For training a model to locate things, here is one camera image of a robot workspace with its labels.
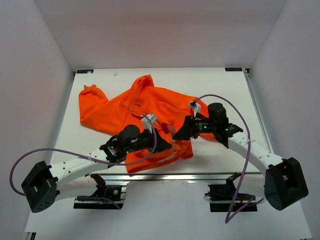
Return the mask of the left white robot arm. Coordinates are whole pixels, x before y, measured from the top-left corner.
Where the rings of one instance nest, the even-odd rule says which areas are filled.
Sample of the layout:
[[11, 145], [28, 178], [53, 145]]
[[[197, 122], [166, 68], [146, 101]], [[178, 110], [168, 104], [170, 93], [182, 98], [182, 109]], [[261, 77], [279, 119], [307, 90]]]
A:
[[107, 186], [97, 172], [124, 163], [130, 153], [141, 150], [161, 153], [171, 147], [157, 129], [140, 131], [135, 125], [127, 125], [88, 155], [52, 165], [44, 161], [36, 163], [21, 187], [32, 213], [42, 212], [56, 201], [73, 197], [116, 204], [121, 199], [121, 187]]

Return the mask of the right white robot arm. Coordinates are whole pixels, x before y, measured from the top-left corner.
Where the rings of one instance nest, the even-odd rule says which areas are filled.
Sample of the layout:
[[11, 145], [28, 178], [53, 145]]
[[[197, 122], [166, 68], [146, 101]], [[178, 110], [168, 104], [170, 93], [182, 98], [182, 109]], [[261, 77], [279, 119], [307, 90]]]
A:
[[207, 117], [200, 113], [200, 104], [192, 101], [189, 106], [194, 114], [184, 118], [174, 140], [187, 141], [200, 134], [213, 134], [216, 141], [248, 159], [262, 174], [261, 177], [233, 174], [225, 181], [222, 197], [236, 200], [243, 194], [259, 196], [281, 211], [308, 196], [307, 183], [297, 159], [283, 158], [251, 141], [239, 126], [229, 122], [226, 109], [219, 102], [208, 105]]

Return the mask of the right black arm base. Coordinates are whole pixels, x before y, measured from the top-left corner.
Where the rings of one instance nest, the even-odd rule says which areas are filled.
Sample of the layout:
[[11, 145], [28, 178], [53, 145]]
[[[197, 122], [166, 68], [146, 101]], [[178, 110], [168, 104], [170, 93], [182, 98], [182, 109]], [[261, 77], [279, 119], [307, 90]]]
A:
[[[225, 174], [205, 174], [208, 190], [204, 194], [204, 199], [209, 202], [211, 213], [227, 213], [232, 203], [234, 193], [237, 188], [235, 180], [239, 180], [241, 173], [234, 173], [231, 176]], [[234, 213], [242, 206], [244, 206], [253, 195], [247, 193], [237, 194], [234, 203], [232, 204], [231, 213]], [[258, 207], [256, 197], [240, 212], [257, 212]]]

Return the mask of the orange zip-up jacket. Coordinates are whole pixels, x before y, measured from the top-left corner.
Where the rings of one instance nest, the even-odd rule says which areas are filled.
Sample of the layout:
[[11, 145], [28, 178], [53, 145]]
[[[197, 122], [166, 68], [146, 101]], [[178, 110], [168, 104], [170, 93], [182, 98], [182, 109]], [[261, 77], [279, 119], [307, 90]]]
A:
[[80, 123], [95, 131], [117, 135], [127, 125], [136, 125], [143, 130], [142, 114], [155, 114], [154, 123], [159, 135], [171, 148], [154, 153], [148, 159], [148, 150], [127, 155], [127, 172], [136, 173], [173, 163], [178, 159], [193, 157], [191, 141], [173, 140], [185, 116], [194, 112], [189, 103], [196, 97], [156, 87], [151, 75], [144, 75], [134, 81], [131, 88], [108, 99], [96, 85], [84, 86], [78, 95]]

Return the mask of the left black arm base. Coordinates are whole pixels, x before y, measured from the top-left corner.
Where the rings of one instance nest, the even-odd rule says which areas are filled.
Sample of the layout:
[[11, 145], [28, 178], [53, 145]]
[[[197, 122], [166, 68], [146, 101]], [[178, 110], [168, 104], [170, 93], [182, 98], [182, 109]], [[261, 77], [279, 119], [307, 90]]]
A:
[[107, 183], [99, 174], [90, 176], [96, 186], [90, 196], [77, 196], [73, 208], [83, 210], [121, 210], [126, 198], [125, 183]]

